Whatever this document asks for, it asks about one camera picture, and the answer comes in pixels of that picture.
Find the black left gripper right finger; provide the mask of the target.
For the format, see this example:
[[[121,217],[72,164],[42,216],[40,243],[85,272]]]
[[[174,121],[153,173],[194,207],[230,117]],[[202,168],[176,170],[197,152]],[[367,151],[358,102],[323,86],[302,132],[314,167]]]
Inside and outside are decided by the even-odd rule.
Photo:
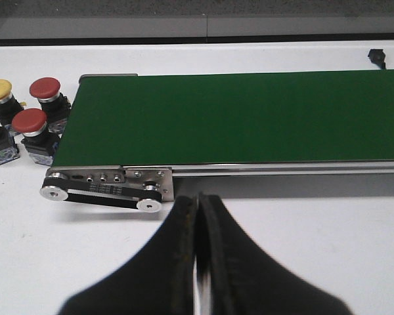
[[[208,314],[350,314],[337,297],[296,276],[262,250],[219,196],[198,198],[211,292]]]

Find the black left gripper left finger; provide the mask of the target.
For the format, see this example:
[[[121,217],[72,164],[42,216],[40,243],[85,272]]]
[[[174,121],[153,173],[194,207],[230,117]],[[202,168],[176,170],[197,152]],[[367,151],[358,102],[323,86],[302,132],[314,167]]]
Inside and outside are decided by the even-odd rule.
[[[179,197],[157,232],[127,263],[70,297],[60,314],[193,314],[197,205]]]

